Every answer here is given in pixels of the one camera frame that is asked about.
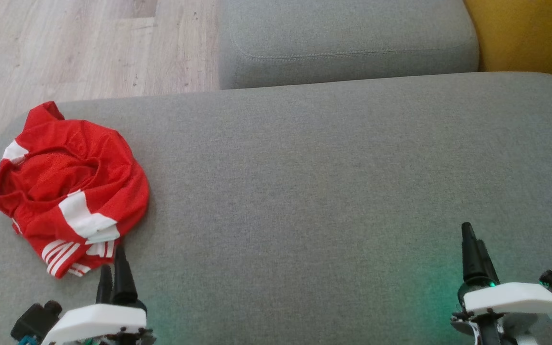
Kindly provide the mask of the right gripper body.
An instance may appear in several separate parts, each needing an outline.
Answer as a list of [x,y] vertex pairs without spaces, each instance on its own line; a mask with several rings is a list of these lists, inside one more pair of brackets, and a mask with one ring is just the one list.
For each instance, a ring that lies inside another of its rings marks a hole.
[[511,282],[463,295],[450,323],[473,345],[539,345],[531,334],[540,316],[552,319],[552,292],[540,284]]

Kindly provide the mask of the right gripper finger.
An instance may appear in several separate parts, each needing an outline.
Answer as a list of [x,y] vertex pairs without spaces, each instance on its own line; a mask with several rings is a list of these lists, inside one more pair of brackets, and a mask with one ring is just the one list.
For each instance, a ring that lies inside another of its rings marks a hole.
[[477,240],[478,253],[480,254],[483,271],[486,277],[491,280],[490,286],[497,286],[500,284],[500,280],[495,271],[491,257],[489,256],[488,249],[486,248],[483,240]]
[[478,239],[469,221],[461,225],[462,274],[463,281],[486,277],[484,261],[478,246]]

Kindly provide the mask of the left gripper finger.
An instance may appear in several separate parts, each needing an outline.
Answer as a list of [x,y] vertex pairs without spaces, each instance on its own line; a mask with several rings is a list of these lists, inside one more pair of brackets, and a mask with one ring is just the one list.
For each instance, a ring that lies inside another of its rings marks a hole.
[[147,306],[138,299],[131,265],[122,244],[117,247],[115,252],[114,269],[112,304],[147,311]]
[[99,273],[96,304],[110,304],[112,289],[113,280],[110,265],[103,265],[101,266]]

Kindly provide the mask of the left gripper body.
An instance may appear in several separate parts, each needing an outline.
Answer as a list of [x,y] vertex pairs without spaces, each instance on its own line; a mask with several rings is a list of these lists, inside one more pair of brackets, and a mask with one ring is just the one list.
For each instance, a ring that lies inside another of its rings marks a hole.
[[69,310],[41,345],[155,345],[147,313],[136,307],[92,304]]

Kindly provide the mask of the red white-striped garment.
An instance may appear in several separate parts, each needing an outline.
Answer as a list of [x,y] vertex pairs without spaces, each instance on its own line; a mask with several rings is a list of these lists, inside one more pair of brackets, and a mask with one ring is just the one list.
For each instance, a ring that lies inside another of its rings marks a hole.
[[53,101],[28,112],[0,160],[0,212],[57,279],[111,264],[148,205],[148,179],[125,138],[65,119]]

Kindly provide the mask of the grey fabric sofa seat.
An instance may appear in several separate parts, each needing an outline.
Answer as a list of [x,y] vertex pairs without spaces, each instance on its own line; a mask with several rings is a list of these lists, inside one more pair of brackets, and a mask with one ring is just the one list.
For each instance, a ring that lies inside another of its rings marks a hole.
[[125,238],[156,345],[473,345],[460,225],[552,269],[552,75],[462,73],[58,105],[150,183]]

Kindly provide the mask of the yellow upholstered furniture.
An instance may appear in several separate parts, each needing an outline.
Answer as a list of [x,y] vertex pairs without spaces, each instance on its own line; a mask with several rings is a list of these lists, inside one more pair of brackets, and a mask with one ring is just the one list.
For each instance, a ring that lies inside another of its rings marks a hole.
[[464,0],[482,71],[552,74],[552,0]]

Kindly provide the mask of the grey fabric sofa cushion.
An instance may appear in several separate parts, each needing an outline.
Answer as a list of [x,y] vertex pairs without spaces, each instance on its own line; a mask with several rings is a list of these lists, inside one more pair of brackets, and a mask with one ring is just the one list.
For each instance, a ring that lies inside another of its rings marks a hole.
[[463,0],[221,0],[222,89],[476,72]]

